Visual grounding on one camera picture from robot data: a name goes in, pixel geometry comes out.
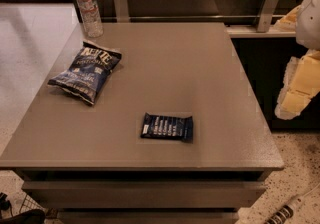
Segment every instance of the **drawer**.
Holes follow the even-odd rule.
[[[234,224],[237,213],[216,212],[61,212],[64,224]]]
[[[28,181],[22,189],[46,208],[240,208],[265,191],[262,182]]]

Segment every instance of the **table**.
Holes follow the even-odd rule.
[[[0,168],[64,223],[235,223],[283,161],[224,25],[103,25],[93,41],[123,58],[96,105],[46,85],[80,50],[79,25]],[[192,115],[193,142],[141,139],[145,112]]]

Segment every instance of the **foil package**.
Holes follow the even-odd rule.
[[[48,85],[57,86],[89,105],[94,105],[96,97],[112,70],[121,60],[118,52],[83,42],[68,70],[51,78]]]
[[[181,140],[184,142],[193,139],[192,116],[187,118],[150,115],[144,116],[141,138]]]

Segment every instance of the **clear water bottle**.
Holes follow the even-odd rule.
[[[103,27],[96,0],[77,0],[84,30],[89,37],[99,37]]]

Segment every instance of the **granite floor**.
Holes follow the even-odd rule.
[[[71,4],[0,4],[0,154],[77,24]],[[262,224],[291,197],[320,182],[320,134],[273,133],[285,169],[266,180],[267,191],[237,224]],[[17,214],[24,199],[22,181],[0,171],[0,192]],[[320,188],[307,198],[288,224],[320,224]],[[9,217],[8,211],[2,212]],[[60,223],[46,220],[46,223]]]

